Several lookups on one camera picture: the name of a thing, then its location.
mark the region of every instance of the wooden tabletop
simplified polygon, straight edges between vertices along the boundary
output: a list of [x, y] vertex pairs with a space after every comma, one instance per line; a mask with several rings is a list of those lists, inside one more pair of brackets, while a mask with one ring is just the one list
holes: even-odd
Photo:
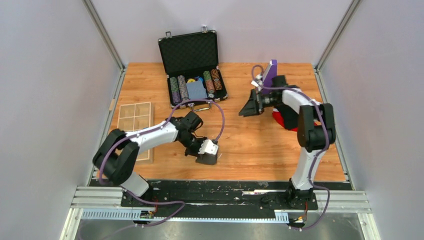
[[[228, 99], [219, 102], [225, 113], [225, 129], [219, 139], [216, 165], [195, 163], [195, 157], [184, 156], [179, 142], [160, 145], [153, 150], [153, 163], [136, 165], [135, 171], [146, 179], [191, 180], [252, 180], [288, 181], [295, 172], [300, 146], [293, 131], [283, 129], [267, 108], [259, 116], [241, 117], [253, 86], [251, 68], [255, 63], [220, 63], [219, 69], [228, 92]], [[278, 74], [286, 75], [287, 82], [322, 101], [311, 64], [283, 63]], [[152, 102], [154, 124], [159, 124], [171, 113], [167, 77], [162, 63], [130, 63], [122, 85], [110, 129], [117, 128], [120, 105]], [[183, 117], [189, 109], [179, 109], [175, 117]], [[204, 125], [197, 135], [210, 139], [221, 129], [221, 114], [212, 109], [198, 112]], [[331, 145], [318, 167], [316, 181], [345, 180], [335, 145]]]

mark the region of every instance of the gray floor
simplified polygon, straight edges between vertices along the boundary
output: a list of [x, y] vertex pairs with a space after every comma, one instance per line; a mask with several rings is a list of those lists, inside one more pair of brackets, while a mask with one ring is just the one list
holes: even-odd
[[[316, 220], [316, 213], [308, 214], [308, 222]], [[83, 240], [100, 240], [114, 231], [129, 226], [132, 221], [83, 220]], [[108, 240], [363, 240], [356, 214], [328, 213], [313, 229], [296, 232], [277, 223], [214, 223], [165, 222], [158, 226], [132, 227], [107, 238]]]

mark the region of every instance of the black box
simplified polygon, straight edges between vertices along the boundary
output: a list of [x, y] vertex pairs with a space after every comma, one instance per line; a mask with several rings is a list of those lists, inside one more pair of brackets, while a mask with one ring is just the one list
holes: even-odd
[[[178, 36], [171, 36], [171, 32], [166, 32], [166, 37], [157, 40], [159, 44], [160, 54], [162, 56], [163, 67], [165, 68], [169, 101], [171, 107], [175, 107], [171, 93], [170, 78], [183, 75], [185, 81], [188, 79], [200, 76], [204, 78], [204, 71], [211, 71], [216, 69], [219, 74], [220, 82], [222, 84], [221, 90], [215, 90], [214, 97], [205, 99], [219, 102], [228, 98], [227, 89], [224, 84], [221, 71], [219, 69], [218, 60], [218, 38], [215, 30], [207, 30], [206, 27], [202, 28], [201, 32], [190, 34], [183, 34]], [[206, 84], [203, 81], [203, 86], [206, 91]], [[201, 111], [209, 108], [201, 108], [194, 110], [194, 106], [207, 104], [203, 101], [197, 101], [180, 106], [180, 109], [190, 107], [192, 111]]]

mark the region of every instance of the white wall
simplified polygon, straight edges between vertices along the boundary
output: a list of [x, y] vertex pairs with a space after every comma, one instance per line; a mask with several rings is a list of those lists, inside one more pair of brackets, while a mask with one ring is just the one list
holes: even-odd
[[322, 71], [383, 240], [424, 235], [423, 9], [422, 0], [362, 1]]
[[351, 0], [93, 0], [122, 60], [162, 62], [159, 38], [218, 33], [220, 62], [316, 64]]
[[58, 239], [118, 68], [80, 0], [0, 1], [0, 239]]

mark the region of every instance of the quilted black lining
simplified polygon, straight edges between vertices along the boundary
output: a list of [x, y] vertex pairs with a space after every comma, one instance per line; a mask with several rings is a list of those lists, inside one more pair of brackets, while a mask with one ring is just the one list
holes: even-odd
[[217, 34], [214, 30], [159, 40], [165, 72], [169, 75], [218, 65]]

